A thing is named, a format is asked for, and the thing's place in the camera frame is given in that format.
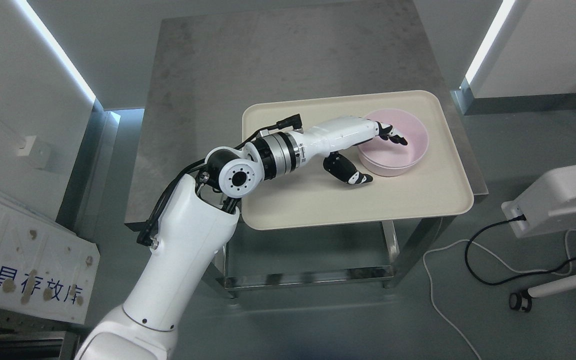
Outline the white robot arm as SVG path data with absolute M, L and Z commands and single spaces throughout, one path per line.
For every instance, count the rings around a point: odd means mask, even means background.
M 216 253 L 234 234 L 238 202 L 265 180 L 334 154 L 380 132 L 372 121 L 344 116 L 309 129 L 292 115 L 260 128 L 237 146 L 218 146 L 185 167 L 162 192 L 139 244 L 151 256 L 127 299 L 90 332 L 76 360 L 169 360 L 178 325 Z

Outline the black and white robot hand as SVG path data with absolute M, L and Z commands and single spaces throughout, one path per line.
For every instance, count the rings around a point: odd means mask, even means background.
M 322 157 L 322 167 L 337 180 L 348 185 L 363 185 L 374 180 L 362 173 L 340 151 L 380 138 L 407 146 L 406 137 L 393 125 L 358 116 L 342 116 L 323 121 L 304 130 L 297 139 L 301 161 L 306 164 L 314 157 Z

